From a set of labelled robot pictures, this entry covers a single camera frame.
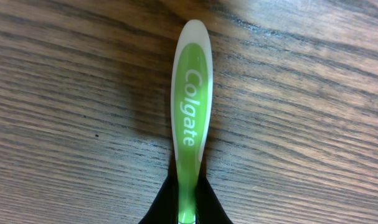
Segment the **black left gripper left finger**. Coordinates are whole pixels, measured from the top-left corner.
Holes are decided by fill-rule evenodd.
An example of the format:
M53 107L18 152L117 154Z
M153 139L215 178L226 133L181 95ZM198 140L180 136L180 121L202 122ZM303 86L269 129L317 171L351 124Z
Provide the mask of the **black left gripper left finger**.
M177 180L175 177L167 176L148 212L139 224L177 224L177 219Z

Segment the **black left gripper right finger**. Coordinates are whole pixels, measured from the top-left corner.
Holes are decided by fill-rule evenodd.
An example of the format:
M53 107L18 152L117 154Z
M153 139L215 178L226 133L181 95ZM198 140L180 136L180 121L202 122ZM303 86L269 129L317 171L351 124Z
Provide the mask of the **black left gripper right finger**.
M205 177L197 181L196 219L198 224L233 224Z

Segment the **green Colgate toothbrush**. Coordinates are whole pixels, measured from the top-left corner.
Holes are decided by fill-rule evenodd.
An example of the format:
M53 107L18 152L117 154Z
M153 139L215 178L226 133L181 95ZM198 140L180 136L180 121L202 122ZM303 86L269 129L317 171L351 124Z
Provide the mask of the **green Colgate toothbrush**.
M213 67L204 23L183 27L176 46L171 82L171 124L178 181L178 223L195 223L196 185L212 108Z

